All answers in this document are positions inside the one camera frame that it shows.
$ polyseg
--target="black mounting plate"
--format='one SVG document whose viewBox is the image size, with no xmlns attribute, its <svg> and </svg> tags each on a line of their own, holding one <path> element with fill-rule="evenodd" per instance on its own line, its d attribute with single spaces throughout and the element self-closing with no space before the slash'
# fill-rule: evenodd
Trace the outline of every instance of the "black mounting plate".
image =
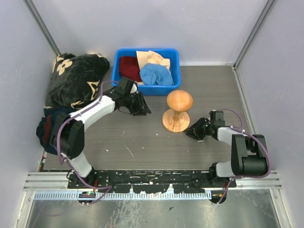
<svg viewBox="0 0 304 228">
<path fill-rule="evenodd" d="M 129 193 L 131 187 L 134 193 L 147 194 L 166 192 L 172 184 L 174 193 L 204 193 L 204 188 L 224 188 L 229 178 L 209 179 L 208 171 L 200 170 L 95 170 L 96 187 L 112 185 L 109 192 Z M 70 173 L 69 189 L 87 189 L 74 173 Z M 230 185 L 236 187 L 235 181 Z"/>
</svg>

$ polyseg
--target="clothes pile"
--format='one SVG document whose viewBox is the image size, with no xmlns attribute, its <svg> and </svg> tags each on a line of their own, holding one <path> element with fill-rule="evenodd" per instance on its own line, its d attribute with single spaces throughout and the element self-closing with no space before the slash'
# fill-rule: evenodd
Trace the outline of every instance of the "clothes pile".
<svg viewBox="0 0 304 228">
<path fill-rule="evenodd" d="M 36 129 L 36 135 L 46 152 L 57 154 L 49 144 L 57 116 L 75 112 L 93 102 L 98 97 L 99 84 L 109 68 L 108 60 L 98 54 L 62 54 L 56 58 L 47 90 L 44 117 Z"/>
<path fill-rule="evenodd" d="M 154 51 L 136 51 L 137 57 L 119 58 L 121 76 L 136 81 L 139 85 L 173 85 L 170 60 Z"/>
</svg>

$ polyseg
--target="dark blue cloth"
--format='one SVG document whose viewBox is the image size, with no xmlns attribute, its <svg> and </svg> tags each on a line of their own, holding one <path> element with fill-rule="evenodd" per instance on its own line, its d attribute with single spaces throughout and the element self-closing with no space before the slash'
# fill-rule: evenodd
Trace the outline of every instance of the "dark blue cloth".
<svg viewBox="0 0 304 228">
<path fill-rule="evenodd" d="M 74 112 L 75 109 L 69 107 L 60 107 L 60 108 L 45 108 L 44 116 L 41 118 L 41 121 L 36 129 L 36 135 L 39 138 L 41 146 L 43 146 L 44 150 L 48 153 L 56 154 L 57 150 L 49 144 L 49 138 L 46 142 L 44 142 L 43 138 L 46 134 L 51 135 L 53 131 L 53 127 L 56 122 L 56 118 L 60 113 L 70 114 Z M 49 132 L 46 132 L 45 127 L 48 125 Z"/>
<path fill-rule="evenodd" d="M 147 85 L 173 85 L 169 70 L 159 64 L 147 63 L 139 72 L 142 81 Z"/>
</svg>

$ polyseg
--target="wooden tabletop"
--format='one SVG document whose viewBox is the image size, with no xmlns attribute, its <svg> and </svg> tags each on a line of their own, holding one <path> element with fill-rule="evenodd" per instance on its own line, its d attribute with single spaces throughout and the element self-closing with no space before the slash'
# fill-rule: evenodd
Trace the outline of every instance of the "wooden tabletop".
<svg viewBox="0 0 304 228">
<path fill-rule="evenodd" d="M 187 113 L 190 125 L 209 117 L 213 109 L 230 108 L 245 114 L 229 66 L 182 66 L 182 84 L 193 97 Z M 105 77 L 111 79 L 112 69 Z M 185 133 L 173 133 L 162 124 L 169 109 L 166 96 L 146 96 L 152 114 L 131 116 L 115 111 L 94 123 L 85 133 L 85 155 L 95 169 L 208 169 L 214 162 L 230 159 L 231 148 L 210 136 L 203 142 Z M 239 125 L 234 114 L 225 112 L 228 125 Z M 56 156 L 48 154 L 44 169 L 63 169 Z"/>
</svg>

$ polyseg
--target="round wooden base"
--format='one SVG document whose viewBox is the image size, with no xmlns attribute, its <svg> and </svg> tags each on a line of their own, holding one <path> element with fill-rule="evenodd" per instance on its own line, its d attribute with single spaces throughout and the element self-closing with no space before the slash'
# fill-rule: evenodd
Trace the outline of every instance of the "round wooden base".
<svg viewBox="0 0 304 228">
<path fill-rule="evenodd" d="M 186 112 L 177 113 L 169 109 L 163 114 L 162 123 L 169 131 L 182 132 L 189 126 L 190 118 Z"/>
</svg>

